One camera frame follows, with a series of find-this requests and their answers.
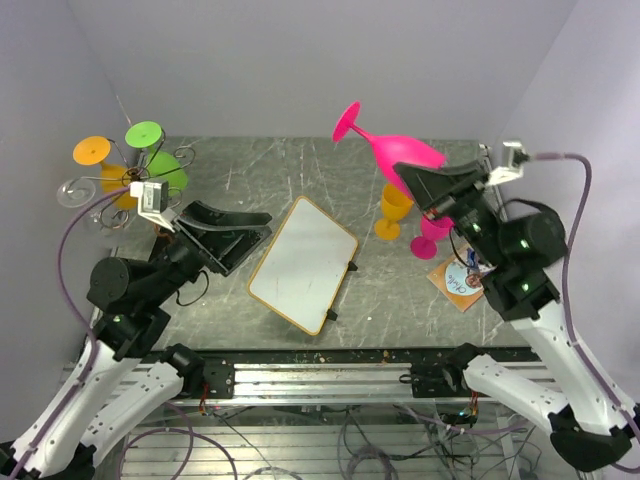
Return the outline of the pink wine glass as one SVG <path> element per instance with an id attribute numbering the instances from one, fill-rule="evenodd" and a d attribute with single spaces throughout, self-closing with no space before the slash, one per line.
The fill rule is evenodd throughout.
<path id="1" fill-rule="evenodd" d="M 449 217 L 430 220 L 423 216 L 420 221 L 421 234 L 410 243 L 411 253 L 422 260 L 432 259 L 438 251 L 437 242 L 447 237 L 453 226 Z"/>
<path id="2" fill-rule="evenodd" d="M 413 137 L 403 135 L 374 135 L 359 127 L 356 119 L 361 103 L 353 102 L 342 113 L 333 130 L 332 140 L 340 142 L 350 130 L 364 138 L 370 145 L 379 170 L 386 180 L 409 197 L 409 190 L 395 173 L 397 163 L 438 169 L 446 163 L 446 157 L 430 145 Z"/>

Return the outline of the clear wine glass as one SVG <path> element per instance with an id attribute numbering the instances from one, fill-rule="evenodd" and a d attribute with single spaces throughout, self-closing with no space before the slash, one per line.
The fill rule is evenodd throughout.
<path id="1" fill-rule="evenodd" d="M 93 179 L 78 177 L 68 180 L 58 187 L 58 203 L 69 209 L 79 209 L 97 197 L 97 187 Z M 92 207 L 83 217 L 84 227 L 92 234 L 104 237 L 115 235 L 124 229 L 129 221 L 129 213 L 116 206 L 118 197 L 103 200 Z"/>

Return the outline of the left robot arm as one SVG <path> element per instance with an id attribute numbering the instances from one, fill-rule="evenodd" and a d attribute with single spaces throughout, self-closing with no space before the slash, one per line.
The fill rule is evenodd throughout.
<path id="1" fill-rule="evenodd" d="M 176 395 L 196 395 L 204 362 L 176 344 L 162 354 L 151 379 L 108 400 L 168 325 L 163 303 L 204 269 L 230 275 L 271 233 L 268 213 L 222 211 L 200 201 L 181 213 L 140 205 L 138 214 L 172 240 L 148 261 L 109 256 L 94 266 L 87 299 L 102 316 L 88 328 L 88 345 L 45 411 L 2 444 L 1 472 L 9 479 L 89 479 L 144 415 Z"/>

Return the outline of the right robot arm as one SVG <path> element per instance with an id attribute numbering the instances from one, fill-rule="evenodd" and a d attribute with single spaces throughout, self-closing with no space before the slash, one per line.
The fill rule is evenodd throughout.
<path id="1" fill-rule="evenodd" d="M 544 388 L 463 344 L 440 373 L 442 387 L 455 396 L 473 390 L 499 401 L 544 431 L 576 470 L 618 466 L 639 438 L 639 405 L 598 364 L 573 327 L 567 288 L 556 287 L 545 272 L 569 258 L 558 214 L 536 202 L 536 213 L 503 220 L 485 199 L 491 175 L 478 162 L 442 169 L 397 163 L 393 169 L 421 212 L 451 219 L 490 266 L 481 279 L 487 302 L 526 340 L 557 386 Z"/>

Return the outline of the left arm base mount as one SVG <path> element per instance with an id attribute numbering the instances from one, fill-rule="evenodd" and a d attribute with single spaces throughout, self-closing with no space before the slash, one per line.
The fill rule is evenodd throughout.
<path id="1" fill-rule="evenodd" d="M 231 399 L 235 388 L 235 369 L 221 357 L 204 358 L 182 344 L 165 349 L 160 357 L 182 379 L 178 398 Z"/>

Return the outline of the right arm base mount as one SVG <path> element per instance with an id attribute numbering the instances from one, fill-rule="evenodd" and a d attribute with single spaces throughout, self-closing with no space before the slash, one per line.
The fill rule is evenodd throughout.
<path id="1" fill-rule="evenodd" d="M 433 365 L 412 365 L 408 373 L 399 376 L 401 384 L 409 385 L 414 398 L 439 398 L 472 396 L 464 378 L 469 363 L 484 351 L 470 343 L 464 343 L 447 353 Z"/>

